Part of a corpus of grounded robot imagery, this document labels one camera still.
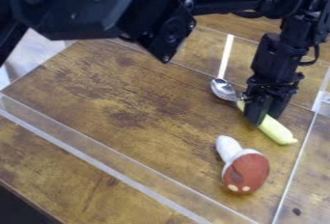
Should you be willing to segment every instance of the metal spoon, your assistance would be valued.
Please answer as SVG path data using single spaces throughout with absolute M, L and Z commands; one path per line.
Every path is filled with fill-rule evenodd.
M 234 86 L 225 79 L 214 79 L 211 81 L 211 91 L 217 97 L 238 103 L 242 99 L 242 94 L 235 90 Z

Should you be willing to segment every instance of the red mushroom cap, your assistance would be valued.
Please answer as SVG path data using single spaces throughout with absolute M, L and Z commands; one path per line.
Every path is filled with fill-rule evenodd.
M 270 162 L 254 150 L 239 153 L 223 169 L 225 185 L 239 194 L 247 194 L 259 189 L 270 174 Z

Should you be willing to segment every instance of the clear acrylic enclosure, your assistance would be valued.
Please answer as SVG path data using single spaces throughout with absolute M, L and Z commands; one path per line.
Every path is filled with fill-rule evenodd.
M 198 223 L 325 223 L 329 64 L 302 69 L 279 119 L 299 143 L 281 147 L 208 88 L 221 76 L 243 90 L 257 46 L 199 27 L 164 66 L 134 44 L 78 42 L 1 92 L 0 114 Z M 222 183 L 221 134 L 270 160 L 254 194 Z

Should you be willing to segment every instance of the wooden surface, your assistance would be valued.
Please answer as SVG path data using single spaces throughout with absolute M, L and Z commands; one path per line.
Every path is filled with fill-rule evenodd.
M 111 42 L 78 42 L 4 93 L 231 209 L 270 223 L 311 112 L 293 105 L 286 109 L 281 121 L 301 143 L 281 147 L 212 96 L 210 79 Z M 21 128 L 4 120 L 1 127 L 0 154 L 12 155 L 0 164 L 0 178 L 64 222 L 188 222 Z M 269 180 L 253 195 L 234 195 L 221 182 L 223 162 L 214 150 L 221 134 L 234 136 L 270 160 Z

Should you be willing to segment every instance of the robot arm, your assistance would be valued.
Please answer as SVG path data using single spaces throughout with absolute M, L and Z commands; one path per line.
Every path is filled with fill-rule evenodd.
M 245 116 L 255 125 L 267 113 L 281 115 L 303 78 L 302 57 L 311 46 L 318 52 L 330 31 L 329 0 L 0 0 L 0 8 L 0 65 L 27 28 L 51 40 L 119 37 L 167 63 L 195 15 L 283 18 L 281 35 L 262 39 L 247 80 Z

